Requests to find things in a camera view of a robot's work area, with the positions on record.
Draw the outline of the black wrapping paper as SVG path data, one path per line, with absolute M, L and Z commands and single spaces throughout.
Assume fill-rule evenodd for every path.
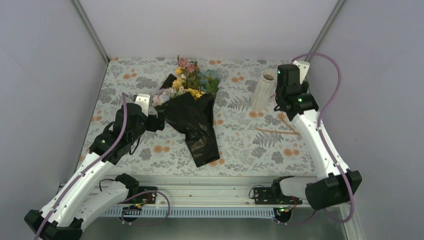
M 215 98 L 198 102 L 185 93 L 155 107 L 170 126 L 185 135 L 185 143 L 198 168 L 220 158 L 214 130 L 214 104 Z

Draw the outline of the colourful artificial flower bouquet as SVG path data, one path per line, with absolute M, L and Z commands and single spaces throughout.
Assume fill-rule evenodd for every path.
M 157 107 L 184 94 L 200 102 L 207 98 L 214 99 L 219 91 L 222 77 L 216 70 L 201 70 L 196 60 L 177 57 L 175 74 L 169 75 L 158 92 L 154 95 L 152 106 Z

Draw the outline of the tan raffia ribbon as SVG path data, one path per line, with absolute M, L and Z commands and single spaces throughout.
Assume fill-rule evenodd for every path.
M 300 136 L 301 135 L 298 131 L 295 130 L 295 128 L 292 125 L 289 124 L 288 121 L 286 121 L 285 119 L 282 119 L 281 121 L 288 128 L 288 131 L 262 129 L 262 128 L 258 128 L 258 127 L 255 127 L 254 129 L 256 131 L 264 132 L 264 133 L 275 133 L 275 134 L 295 135 L 295 136 Z

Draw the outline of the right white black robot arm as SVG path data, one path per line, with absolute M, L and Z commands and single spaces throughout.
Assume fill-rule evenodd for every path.
M 308 147 L 316 177 L 279 177 L 271 185 L 271 198 L 278 204 L 289 198 L 306 200 L 314 210 L 342 203 L 353 203 L 362 182 L 359 171 L 352 171 L 338 154 L 320 116 L 319 106 L 301 82 L 301 69 L 282 64 L 276 71 L 274 111 L 284 112 L 300 132 Z

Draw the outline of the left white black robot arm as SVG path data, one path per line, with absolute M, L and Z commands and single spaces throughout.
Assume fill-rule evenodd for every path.
M 84 230 L 104 212 L 118 203 L 134 202 L 140 194 L 140 183 L 122 173 L 110 186 L 87 199 L 94 187 L 146 132 L 165 127 L 162 113 L 144 114 L 145 108 L 125 103 L 98 135 L 80 167 L 65 186 L 40 210 L 30 210 L 24 221 L 39 240 L 78 240 Z

